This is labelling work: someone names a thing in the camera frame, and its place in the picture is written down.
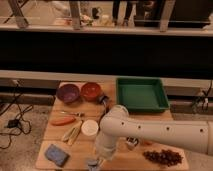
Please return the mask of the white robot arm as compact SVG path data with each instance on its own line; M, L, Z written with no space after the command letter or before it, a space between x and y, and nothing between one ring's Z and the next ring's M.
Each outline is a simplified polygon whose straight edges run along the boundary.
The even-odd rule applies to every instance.
M95 139L97 156L111 160L121 137L137 138L213 156L213 122L139 120L114 105L101 119Z

